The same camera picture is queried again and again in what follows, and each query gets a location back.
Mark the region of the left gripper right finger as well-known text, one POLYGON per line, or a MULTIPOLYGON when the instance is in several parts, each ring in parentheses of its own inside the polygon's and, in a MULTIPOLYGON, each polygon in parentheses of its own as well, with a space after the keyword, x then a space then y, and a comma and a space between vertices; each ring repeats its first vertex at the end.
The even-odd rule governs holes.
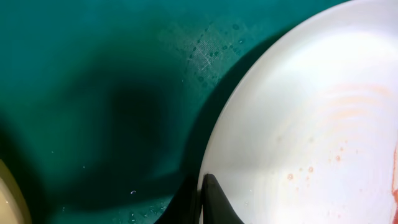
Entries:
POLYGON ((201 187, 204 224, 243 224, 213 174, 206 174, 201 187))

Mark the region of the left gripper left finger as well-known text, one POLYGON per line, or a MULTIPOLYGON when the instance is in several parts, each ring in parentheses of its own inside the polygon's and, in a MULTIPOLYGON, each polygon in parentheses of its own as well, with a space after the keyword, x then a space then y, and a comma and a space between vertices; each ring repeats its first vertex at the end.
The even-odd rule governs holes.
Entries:
POLYGON ((198 224, 197 179, 188 176, 155 224, 198 224))

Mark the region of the white plate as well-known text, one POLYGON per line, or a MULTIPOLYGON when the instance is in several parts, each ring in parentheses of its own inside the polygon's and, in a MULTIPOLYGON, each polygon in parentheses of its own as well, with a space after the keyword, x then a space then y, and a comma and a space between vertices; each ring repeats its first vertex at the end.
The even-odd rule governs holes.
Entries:
POLYGON ((244 223, 393 223, 397 2, 339 4, 281 37, 229 98, 200 172, 244 223))

